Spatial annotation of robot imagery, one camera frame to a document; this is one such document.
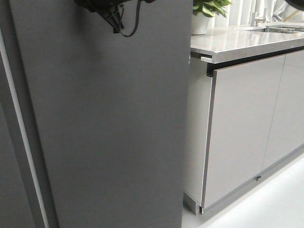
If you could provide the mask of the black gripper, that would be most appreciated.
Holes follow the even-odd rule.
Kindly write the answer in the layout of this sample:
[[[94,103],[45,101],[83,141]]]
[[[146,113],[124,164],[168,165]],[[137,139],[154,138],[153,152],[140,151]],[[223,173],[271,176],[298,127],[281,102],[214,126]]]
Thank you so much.
[[[99,14],[113,27],[113,33],[122,33],[124,3],[127,0],[75,0],[74,3],[90,12]]]

